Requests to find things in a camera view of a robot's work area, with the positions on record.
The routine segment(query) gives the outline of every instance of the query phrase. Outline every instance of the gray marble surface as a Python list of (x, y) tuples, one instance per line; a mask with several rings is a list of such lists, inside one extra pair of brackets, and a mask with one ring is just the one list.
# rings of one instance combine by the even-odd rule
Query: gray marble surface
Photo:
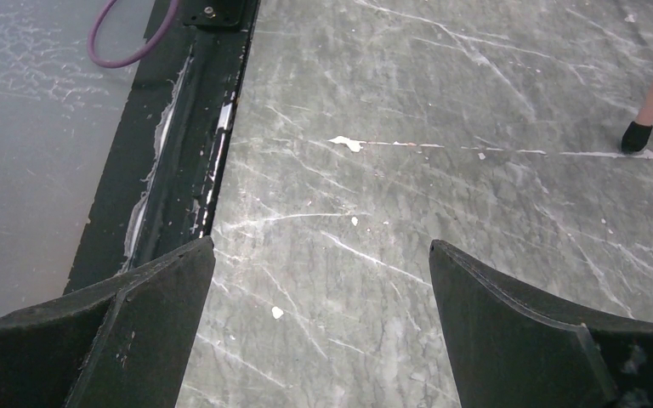
[(434, 238), (653, 321), (652, 73), (636, 0), (264, 0), (178, 407), (458, 407)]
[[(88, 221), (136, 73), (88, 59), (104, 3), (0, 2), (0, 317), (61, 296)], [(118, 2), (103, 57), (144, 44), (153, 3)]]

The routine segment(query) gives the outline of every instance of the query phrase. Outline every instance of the glossy gray surface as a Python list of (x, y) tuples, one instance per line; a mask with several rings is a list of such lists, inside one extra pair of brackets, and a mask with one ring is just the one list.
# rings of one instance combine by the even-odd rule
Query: glossy gray surface
[(636, 0), (264, 0), (178, 407), (459, 406), (434, 238), (653, 321), (652, 73)]
[[(144, 43), (152, 5), (120, 1), (105, 57)], [(102, 6), (0, 2), (0, 316), (63, 292), (131, 89), (135, 66), (106, 71), (86, 55)]]

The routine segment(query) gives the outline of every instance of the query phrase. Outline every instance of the black rubber tip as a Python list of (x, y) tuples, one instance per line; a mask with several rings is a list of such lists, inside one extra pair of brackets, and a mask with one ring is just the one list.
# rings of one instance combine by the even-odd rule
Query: black rubber tip
[(622, 136), (622, 145), (620, 146), (622, 153), (632, 155), (642, 151), (647, 146), (651, 133), (652, 126), (640, 125), (635, 122), (630, 123), (624, 136)]

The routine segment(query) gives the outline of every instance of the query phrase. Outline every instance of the gray panel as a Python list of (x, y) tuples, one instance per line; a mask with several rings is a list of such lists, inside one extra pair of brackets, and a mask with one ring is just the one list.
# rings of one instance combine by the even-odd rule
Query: gray panel
[(644, 2), (264, 0), (178, 406), (458, 407), (433, 238), (653, 321), (652, 73)]
[[(136, 66), (86, 54), (101, 1), (0, 2), (0, 316), (60, 296)], [(121, 0), (99, 42), (132, 53), (153, 1)]]

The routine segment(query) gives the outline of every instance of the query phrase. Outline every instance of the black strip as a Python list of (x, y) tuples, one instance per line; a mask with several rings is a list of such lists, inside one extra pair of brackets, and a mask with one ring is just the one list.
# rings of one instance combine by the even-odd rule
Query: black strip
[[(156, 0), (146, 37), (161, 23), (167, 5), (168, 0)], [(198, 238), (202, 231), (210, 232), (226, 153), (223, 150), (221, 160), (215, 161), (212, 147), (229, 141), (227, 133), (216, 132), (219, 112), (226, 98), (240, 92), (257, 10), (258, 0), (247, 0), (243, 28), (236, 32), (198, 31), (182, 26), (181, 20), (174, 22), (154, 52), (139, 63), (65, 294), (113, 276), (128, 261), (124, 242), (154, 165), (156, 127), (172, 102), (174, 84), (188, 58), (193, 60), (175, 106), (132, 264), (144, 264), (168, 248)], [(205, 178), (209, 171), (212, 177)], [(213, 191), (209, 203), (207, 193), (192, 194), (197, 182), (202, 190), (204, 179), (203, 191)], [(196, 217), (202, 217), (191, 212), (195, 200), (200, 211), (208, 211), (207, 222), (198, 231), (191, 229)]]

